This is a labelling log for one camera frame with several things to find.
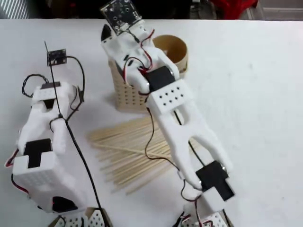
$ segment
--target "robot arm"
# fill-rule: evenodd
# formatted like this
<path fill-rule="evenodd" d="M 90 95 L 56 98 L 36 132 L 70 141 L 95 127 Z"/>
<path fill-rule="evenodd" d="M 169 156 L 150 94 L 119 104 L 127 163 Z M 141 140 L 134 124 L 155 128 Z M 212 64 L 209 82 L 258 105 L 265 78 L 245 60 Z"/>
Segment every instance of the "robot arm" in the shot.
<path fill-rule="evenodd" d="M 62 214 L 85 209 L 86 201 L 81 184 L 60 158 L 66 151 L 67 128 L 64 119 L 56 119 L 59 109 L 53 86 L 46 83 L 34 91 L 31 112 L 18 139 L 21 156 L 14 160 L 13 177 L 39 208 Z M 55 82 L 55 86 L 66 118 L 76 94 L 66 82 Z"/>
<path fill-rule="evenodd" d="M 153 31 L 146 31 L 144 21 L 130 1 L 113 0 L 101 11 L 112 27 L 112 30 L 107 25 L 103 27 L 102 46 L 109 59 L 116 62 L 125 82 L 148 94 L 146 106 L 156 118 L 174 162 L 185 180 L 202 191 L 197 203 L 200 217 L 224 209 L 235 196 L 228 175 L 232 171 L 232 163 L 199 112 L 190 88 L 179 79 L 176 65 L 154 46 L 150 40 Z M 172 115 L 176 110 L 184 116 L 184 125 L 176 123 Z M 190 162 L 190 138 L 206 148 L 214 159 L 196 172 Z M 192 207 L 185 209 L 193 213 Z"/>

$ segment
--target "circuit board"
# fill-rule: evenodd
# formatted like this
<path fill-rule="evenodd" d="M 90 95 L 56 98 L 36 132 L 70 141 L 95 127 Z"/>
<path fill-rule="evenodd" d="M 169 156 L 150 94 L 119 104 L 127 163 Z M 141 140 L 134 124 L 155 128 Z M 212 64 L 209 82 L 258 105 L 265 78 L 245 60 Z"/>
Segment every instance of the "circuit board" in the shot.
<path fill-rule="evenodd" d="M 130 0 L 113 0 L 101 12 L 116 33 L 120 35 L 142 19 Z"/>

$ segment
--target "pile of wooden sticks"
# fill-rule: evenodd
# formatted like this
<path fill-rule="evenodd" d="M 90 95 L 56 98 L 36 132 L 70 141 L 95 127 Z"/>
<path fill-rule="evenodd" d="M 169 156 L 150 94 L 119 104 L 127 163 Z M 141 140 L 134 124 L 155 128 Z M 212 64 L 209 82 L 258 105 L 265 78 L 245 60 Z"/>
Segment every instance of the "pile of wooden sticks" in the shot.
<path fill-rule="evenodd" d="M 154 127 L 154 136 L 147 149 L 148 156 L 171 160 L 169 146 L 156 122 Z M 132 185 L 126 191 L 126 194 L 131 194 L 173 167 L 165 159 L 150 160 L 146 157 L 145 147 L 151 135 L 150 117 L 95 130 L 89 134 L 92 146 L 100 149 L 97 158 L 105 163 L 101 171 L 107 176 L 107 181 L 116 185 L 113 192 Z M 193 146 L 197 148 L 198 144 L 193 142 Z"/>

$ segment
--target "beige plastic cup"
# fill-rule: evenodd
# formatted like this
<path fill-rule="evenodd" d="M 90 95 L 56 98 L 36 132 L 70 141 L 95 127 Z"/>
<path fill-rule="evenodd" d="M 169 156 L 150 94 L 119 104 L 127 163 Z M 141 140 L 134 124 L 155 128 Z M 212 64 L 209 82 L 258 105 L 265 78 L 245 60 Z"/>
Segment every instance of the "beige plastic cup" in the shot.
<path fill-rule="evenodd" d="M 168 58 L 175 63 L 183 78 L 188 67 L 188 50 L 186 43 L 173 35 L 160 35 L 154 38 L 155 46 L 164 51 Z"/>

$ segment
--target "white table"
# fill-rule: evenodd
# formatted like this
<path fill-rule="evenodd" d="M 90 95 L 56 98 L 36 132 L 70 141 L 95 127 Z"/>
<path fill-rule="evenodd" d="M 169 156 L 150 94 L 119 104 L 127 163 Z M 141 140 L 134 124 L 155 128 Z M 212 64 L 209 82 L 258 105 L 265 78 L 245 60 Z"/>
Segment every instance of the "white table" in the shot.
<path fill-rule="evenodd" d="M 83 64 L 86 99 L 71 120 L 76 139 L 92 171 L 101 204 L 115 227 L 169 227 L 182 211 L 182 182 L 174 170 L 138 192 L 111 194 L 85 136 L 93 129 L 138 118 L 113 107 L 107 58 L 100 46 L 104 20 L 0 21 L 0 160 L 10 156 L 18 129 L 26 122 L 30 99 L 21 94 L 28 74 L 50 77 L 49 50 L 66 48 Z M 148 21 L 156 35 L 177 35 L 188 44 L 186 80 L 198 106 L 234 163 L 240 183 L 237 203 L 227 213 L 239 227 L 301 226 L 303 221 L 303 23 L 249 21 Z M 81 83 L 76 62 L 54 67 L 55 77 Z M 38 85 L 30 82 L 28 89 Z M 83 164 L 70 142 L 72 167 L 87 184 Z M 1 226 L 46 226 L 45 214 L 10 182 L 0 168 Z"/>

